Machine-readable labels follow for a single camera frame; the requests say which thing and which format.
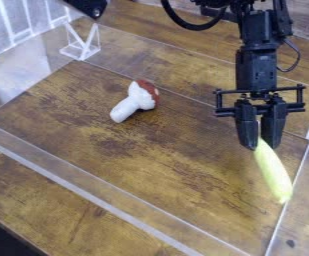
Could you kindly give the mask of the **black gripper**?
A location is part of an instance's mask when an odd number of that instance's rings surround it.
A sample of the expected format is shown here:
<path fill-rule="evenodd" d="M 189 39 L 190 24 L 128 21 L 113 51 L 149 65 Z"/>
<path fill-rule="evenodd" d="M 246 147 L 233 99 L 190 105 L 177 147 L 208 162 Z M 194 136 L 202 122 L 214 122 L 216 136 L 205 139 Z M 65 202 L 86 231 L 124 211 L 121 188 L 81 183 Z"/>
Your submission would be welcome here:
<path fill-rule="evenodd" d="M 276 149 L 281 144 L 287 115 L 305 111 L 305 86 L 277 86 L 277 49 L 241 47 L 236 54 L 236 89 L 217 89 L 216 116 L 234 117 L 238 140 L 249 150 L 258 144 L 257 115 L 261 137 Z"/>

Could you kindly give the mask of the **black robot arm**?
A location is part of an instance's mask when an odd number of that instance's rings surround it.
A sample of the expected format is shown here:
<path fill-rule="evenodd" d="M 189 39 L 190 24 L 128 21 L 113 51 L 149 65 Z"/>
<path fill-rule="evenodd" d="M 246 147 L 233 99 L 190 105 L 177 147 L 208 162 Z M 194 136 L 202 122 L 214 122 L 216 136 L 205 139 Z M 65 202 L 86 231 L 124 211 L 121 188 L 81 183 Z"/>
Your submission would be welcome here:
<path fill-rule="evenodd" d="M 287 116 L 305 110 L 303 100 L 305 86 L 297 84 L 288 89 L 296 93 L 296 101 L 289 103 L 280 96 L 285 90 L 277 85 L 277 73 L 283 70 L 277 63 L 277 49 L 289 44 L 293 35 L 287 0 L 273 0 L 273 7 L 257 10 L 254 3 L 264 0 L 189 0 L 204 8 L 217 10 L 214 18 L 205 24 L 185 21 L 176 13 L 169 0 L 161 0 L 164 10 L 182 28 L 204 31 L 228 19 L 238 24 L 241 48 L 236 54 L 236 88 L 241 98 L 226 108 L 222 96 L 229 91 L 218 89 L 216 94 L 216 115 L 236 120 L 241 145 L 253 150 L 260 141 L 270 147 L 280 146 Z"/>

